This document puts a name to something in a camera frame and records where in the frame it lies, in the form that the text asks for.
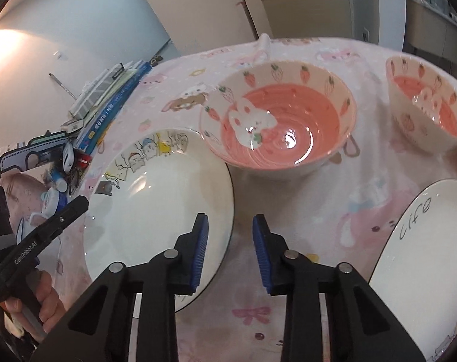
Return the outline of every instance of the electrical outlet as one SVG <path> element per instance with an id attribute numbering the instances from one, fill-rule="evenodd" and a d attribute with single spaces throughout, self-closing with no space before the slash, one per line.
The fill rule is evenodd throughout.
<path id="1" fill-rule="evenodd" d="M 363 42 L 369 42 L 369 30 L 364 28 L 363 31 Z"/>

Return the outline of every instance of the table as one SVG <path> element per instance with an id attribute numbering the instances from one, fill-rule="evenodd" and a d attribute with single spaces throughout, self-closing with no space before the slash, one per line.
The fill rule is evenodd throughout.
<path id="1" fill-rule="evenodd" d="M 265 214 L 271 231 L 313 261 L 331 266 L 347 261 L 369 279 L 412 199 L 437 180 L 457 179 L 457 151 L 424 154 L 394 125 L 385 74 L 386 59 L 394 54 L 353 40 L 270 40 L 264 34 L 257 42 L 164 62 L 126 102 L 80 187 L 88 198 L 115 156 L 144 133 L 173 127 L 198 130 L 202 106 L 173 111 L 172 101 L 209 92 L 225 76 L 256 62 L 299 60 L 324 67 L 346 82 L 357 102 L 352 139 L 312 174 L 272 181 L 230 167 L 235 192 L 232 240 L 208 288 L 177 313 L 181 362 L 280 360 L 285 297 L 270 297 L 262 286 L 251 234 L 255 214 Z M 450 80 L 457 88 L 456 79 Z M 67 307 L 91 283 L 83 257 L 80 219 L 63 234 L 62 265 L 54 279 Z M 323 322 L 326 327 L 324 312 Z"/>

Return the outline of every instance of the hand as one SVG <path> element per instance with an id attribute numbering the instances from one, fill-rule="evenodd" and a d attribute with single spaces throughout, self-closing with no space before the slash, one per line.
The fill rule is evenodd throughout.
<path id="1" fill-rule="evenodd" d="M 66 313 L 66 309 L 59 299 L 58 293 L 52 287 L 51 275 L 46 271 L 40 272 L 40 281 L 36 290 L 36 298 L 41 303 L 39 317 L 44 323 L 43 330 L 44 332 L 49 333 Z M 0 305 L 4 310 L 11 313 L 36 341 L 40 342 L 42 340 L 37 331 L 21 313 L 23 304 L 20 299 L 11 297 L 5 302 L 0 303 Z"/>

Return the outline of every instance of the cartoon print tablecloth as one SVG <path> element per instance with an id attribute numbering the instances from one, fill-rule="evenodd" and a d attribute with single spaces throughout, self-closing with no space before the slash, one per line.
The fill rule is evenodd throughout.
<path id="1" fill-rule="evenodd" d="M 257 62 L 298 60 L 324 67 L 346 82 L 358 107 L 356 128 L 344 150 L 304 178 L 272 181 L 230 168 L 232 240 L 208 288 L 177 313 L 181 362 L 280 360 L 285 297 L 268 296 L 261 284 L 251 237 L 255 214 L 265 214 L 271 231 L 313 261 L 331 266 L 348 261 L 369 278 L 412 199 L 437 180 L 457 179 L 457 151 L 424 154 L 394 125 L 385 74 L 386 59 L 394 54 L 353 40 L 270 40 L 263 35 L 254 43 L 164 62 L 126 102 L 95 152 L 80 194 L 89 197 L 109 163 L 144 134 L 173 127 L 198 130 L 204 94 Z M 83 257 L 80 219 L 63 234 L 54 281 L 67 307 L 91 283 Z"/>

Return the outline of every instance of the silver bolt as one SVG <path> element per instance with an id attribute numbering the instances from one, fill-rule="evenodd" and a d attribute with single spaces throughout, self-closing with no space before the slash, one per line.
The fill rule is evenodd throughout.
<path id="1" fill-rule="evenodd" d="M 174 259 L 176 256 L 178 256 L 178 250 L 168 249 L 165 251 L 165 253 L 163 255 L 168 259 Z"/>
<path id="2" fill-rule="evenodd" d="M 294 260 L 299 256 L 299 253 L 295 250 L 289 249 L 284 252 L 284 256 L 290 260 Z"/>
<path id="3" fill-rule="evenodd" d="M 348 262 L 342 262 L 339 264 L 339 270 L 344 274 L 350 274 L 352 272 L 352 265 Z"/>
<path id="4" fill-rule="evenodd" d="M 118 273 L 123 269 L 123 264 L 120 262 L 114 262 L 109 266 L 109 272 L 113 272 L 114 274 Z"/>

